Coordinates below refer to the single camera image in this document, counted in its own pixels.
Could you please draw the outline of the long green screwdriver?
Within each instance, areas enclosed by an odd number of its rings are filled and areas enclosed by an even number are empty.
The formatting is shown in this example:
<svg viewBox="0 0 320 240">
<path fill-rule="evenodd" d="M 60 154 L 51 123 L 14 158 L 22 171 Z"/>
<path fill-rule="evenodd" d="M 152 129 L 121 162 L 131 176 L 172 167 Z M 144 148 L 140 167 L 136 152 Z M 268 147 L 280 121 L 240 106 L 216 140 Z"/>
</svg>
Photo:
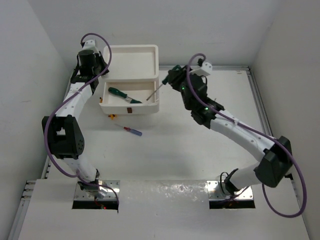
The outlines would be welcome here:
<svg viewBox="0 0 320 240">
<path fill-rule="evenodd" d="M 114 88 L 114 87 L 109 87 L 108 88 L 108 92 L 112 95 L 115 95 L 117 97 L 120 97 L 120 98 L 123 98 L 124 100 L 129 97 L 126 93 L 120 91 L 119 89 L 117 88 Z"/>
</svg>

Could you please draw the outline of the small blue red screwdriver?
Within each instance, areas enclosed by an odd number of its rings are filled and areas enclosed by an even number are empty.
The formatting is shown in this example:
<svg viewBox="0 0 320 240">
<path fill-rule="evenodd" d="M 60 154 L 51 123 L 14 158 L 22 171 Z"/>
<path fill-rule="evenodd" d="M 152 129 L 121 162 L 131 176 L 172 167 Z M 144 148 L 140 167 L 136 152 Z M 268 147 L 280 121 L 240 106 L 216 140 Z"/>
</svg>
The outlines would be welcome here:
<svg viewBox="0 0 320 240">
<path fill-rule="evenodd" d="M 122 128 L 123 130 L 129 132 L 129 133 L 132 133 L 132 134 L 136 135 L 136 136 L 141 137 L 141 136 L 143 135 L 142 132 L 140 132 L 140 131 L 138 131 L 138 130 L 135 130 L 135 129 L 132 129 L 132 128 L 130 128 L 130 127 L 122 126 L 122 125 L 119 125 L 119 124 L 117 124 L 117 123 L 116 123 L 115 125 L 118 126 L 118 127 L 120 127 L 120 128 Z"/>
</svg>

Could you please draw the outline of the white drawer container box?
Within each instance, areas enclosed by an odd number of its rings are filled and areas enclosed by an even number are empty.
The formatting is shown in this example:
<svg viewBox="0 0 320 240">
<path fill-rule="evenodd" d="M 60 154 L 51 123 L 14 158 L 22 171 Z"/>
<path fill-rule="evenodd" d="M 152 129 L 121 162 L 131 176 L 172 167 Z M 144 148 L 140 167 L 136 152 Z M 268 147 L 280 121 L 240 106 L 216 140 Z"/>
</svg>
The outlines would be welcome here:
<svg viewBox="0 0 320 240">
<path fill-rule="evenodd" d="M 151 82 L 159 78 L 159 48 L 154 44 L 112 45 L 105 47 L 103 58 L 109 73 L 105 82 Z"/>
</svg>

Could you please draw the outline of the stubby green screwdriver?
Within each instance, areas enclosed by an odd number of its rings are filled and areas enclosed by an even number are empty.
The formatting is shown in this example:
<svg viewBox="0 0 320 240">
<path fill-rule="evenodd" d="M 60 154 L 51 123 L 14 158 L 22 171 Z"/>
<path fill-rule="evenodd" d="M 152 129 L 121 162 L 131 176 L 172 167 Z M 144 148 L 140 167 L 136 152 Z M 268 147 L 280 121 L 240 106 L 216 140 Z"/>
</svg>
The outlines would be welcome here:
<svg viewBox="0 0 320 240">
<path fill-rule="evenodd" d="M 133 99 L 133 98 L 130 98 L 130 97 L 127 97 L 125 100 L 130 104 L 142 104 L 141 101 Z"/>
</svg>

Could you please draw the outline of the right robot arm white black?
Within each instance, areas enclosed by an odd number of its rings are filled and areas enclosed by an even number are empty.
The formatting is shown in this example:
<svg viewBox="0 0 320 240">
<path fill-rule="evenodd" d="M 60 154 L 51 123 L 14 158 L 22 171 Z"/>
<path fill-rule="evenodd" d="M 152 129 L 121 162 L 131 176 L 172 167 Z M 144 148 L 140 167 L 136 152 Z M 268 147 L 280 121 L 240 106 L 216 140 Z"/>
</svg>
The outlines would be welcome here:
<svg viewBox="0 0 320 240">
<path fill-rule="evenodd" d="M 174 90 L 181 93 L 184 107 L 195 122 L 229 138 L 257 161 L 246 168 L 235 168 L 220 181 L 219 188 L 224 195 L 233 196 L 251 185 L 278 186 L 293 165 L 288 157 L 292 151 L 291 143 L 286 137 L 281 136 L 274 142 L 242 128 L 242 122 L 236 121 L 221 104 L 208 97 L 207 77 L 203 74 L 187 76 L 187 68 L 176 65 L 168 71 L 167 80 Z"/>
</svg>

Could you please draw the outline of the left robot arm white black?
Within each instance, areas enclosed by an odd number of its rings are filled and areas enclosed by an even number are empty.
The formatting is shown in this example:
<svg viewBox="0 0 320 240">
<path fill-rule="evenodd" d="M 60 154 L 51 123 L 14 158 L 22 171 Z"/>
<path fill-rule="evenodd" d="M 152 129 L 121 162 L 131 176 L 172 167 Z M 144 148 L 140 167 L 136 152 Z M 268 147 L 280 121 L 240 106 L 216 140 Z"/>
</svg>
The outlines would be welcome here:
<svg viewBox="0 0 320 240">
<path fill-rule="evenodd" d="M 83 48 L 77 54 L 77 65 L 62 105 L 42 119 L 45 147 L 53 165 L 63 175 L 94 188 L 98 187 L 99 171 L 83 154 L 85 140 L 78 119 L 99 84 L 98 78 L 108 72 L 106 67 L 96 47 Z"/>
</svg>

